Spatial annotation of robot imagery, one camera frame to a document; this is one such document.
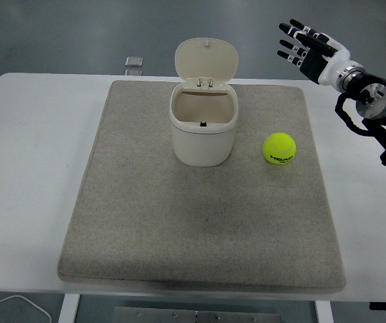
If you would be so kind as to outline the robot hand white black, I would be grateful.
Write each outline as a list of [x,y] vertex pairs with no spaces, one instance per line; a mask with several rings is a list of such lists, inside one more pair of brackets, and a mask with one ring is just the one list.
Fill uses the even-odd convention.
[[312,82],[332,86],[345,92],[345,79],[353,73],[364,73],[364,67],[350,59],[350,52],[327,34],[318,32],[291,19],[279,24],[279,29],[291,39],[282,39],[277,55],[295,65]]

